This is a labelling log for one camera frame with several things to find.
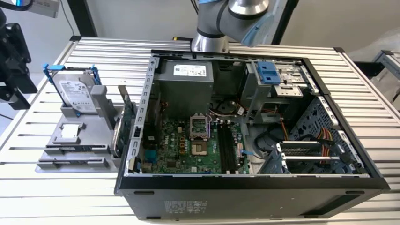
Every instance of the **motherboard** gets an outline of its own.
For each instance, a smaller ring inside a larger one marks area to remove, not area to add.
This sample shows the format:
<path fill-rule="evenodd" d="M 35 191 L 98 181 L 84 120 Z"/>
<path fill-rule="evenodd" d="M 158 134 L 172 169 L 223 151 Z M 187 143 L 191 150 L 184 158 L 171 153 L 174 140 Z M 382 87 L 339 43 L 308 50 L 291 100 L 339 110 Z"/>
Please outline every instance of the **motherboard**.
<path fill-rule="evenodd" d="M 163 121 L 159 148 L 146 151 L 144 173 L 250 173 L 247 156 L 240 152 L 244 144 L 239 124 L 206 122 L 203 128 L 199 118 Z M 223 127 L 228 135 L 222 134 Z M 207 132 L 208 138 L 194 138 L 191 129 L 196 133 Z M 230 151 L 228 158 L 223 155 L 226 151 Z M 231 161 L 230 170 L 226 170 L 227 161 Z"/>

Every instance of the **gray wire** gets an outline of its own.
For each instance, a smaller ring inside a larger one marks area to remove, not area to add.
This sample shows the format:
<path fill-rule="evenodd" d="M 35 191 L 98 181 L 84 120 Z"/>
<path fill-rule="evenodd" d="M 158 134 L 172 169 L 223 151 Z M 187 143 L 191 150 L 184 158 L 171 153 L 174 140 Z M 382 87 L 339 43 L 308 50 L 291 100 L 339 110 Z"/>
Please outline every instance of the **gray wire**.
<path fill-rule="evenodd" d="M 71 30 L 72 30 L 72 35 L 75 35 L 74 28 L 72 28 L 72 25 L 71 25 L 71 23 L 70 23 L 70 19 L 68 19 L 68 17 L 67 17 L 67 13 L 66 13 L 66 9 L 64 9 L 63 0 L 60 0 L 60 3 L 62 3 L 62 8 L 63 8 L 63 12 L 64 12 L 66 19 L 67 19 L 68 25 L 70 25 Z"/>

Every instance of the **blue connector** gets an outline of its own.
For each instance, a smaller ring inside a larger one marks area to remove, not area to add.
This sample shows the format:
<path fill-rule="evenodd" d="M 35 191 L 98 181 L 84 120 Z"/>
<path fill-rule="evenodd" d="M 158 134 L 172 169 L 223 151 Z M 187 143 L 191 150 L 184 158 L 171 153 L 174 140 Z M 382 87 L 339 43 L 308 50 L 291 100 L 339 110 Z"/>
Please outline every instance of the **blue connector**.
<path fill-rule="evenodd" d="M 146 161 L 150 163 L 158 163 L 158 151 L 156 150 L 146 150 L 144 152 Z"/>
<path fill-rule="evenodd" d="M 240 153 L 244 153 L 247 155 L 254 155 L 255 153 L 252 151 L 240 150 Z"/>

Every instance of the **expansion slot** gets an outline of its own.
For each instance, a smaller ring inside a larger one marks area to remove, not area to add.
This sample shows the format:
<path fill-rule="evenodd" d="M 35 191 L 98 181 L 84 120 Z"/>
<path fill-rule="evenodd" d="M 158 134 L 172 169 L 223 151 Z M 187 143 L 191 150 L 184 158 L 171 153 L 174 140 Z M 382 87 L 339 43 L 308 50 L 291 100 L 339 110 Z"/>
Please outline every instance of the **expansion slot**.
<path fill-rule="evenodd" d="M 220 148 L 220 164 L 223 173 L 235 173 L 238 170 L 236 156 L 234 149 L 234 137 L 230 124 L 218 125 L 219 132 L 219 148 Z"/>

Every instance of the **label sticker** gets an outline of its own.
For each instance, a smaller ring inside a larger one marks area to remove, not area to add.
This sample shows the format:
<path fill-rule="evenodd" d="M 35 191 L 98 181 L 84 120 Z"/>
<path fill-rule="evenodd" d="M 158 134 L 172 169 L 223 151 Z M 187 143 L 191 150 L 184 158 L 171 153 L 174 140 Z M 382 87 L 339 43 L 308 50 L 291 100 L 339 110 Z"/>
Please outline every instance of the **label sticker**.
<path fill-rule="evenodd" d="M 240 107 L 240 109 L 238 110 L 238 114 L 242 116 L 242 115 L 243 115 L 243 113 L 244 113 L 244 108 L 243 108 L 243 107 Z"/>
<path fill-rule="evenodd" d="M 175 65 L 175 76 L 207 76 L 206 66 L 200 65 Z"/>
<path fill-rule="evenodd" d="M 80 81 L 59 82 L 71 107 L 82 113 L 98 113 L 86 84 Z"/>
<path fill-rule="evenodd" d="M 167 213 L 206 213 L 208 201 L 164 201 Z"/>

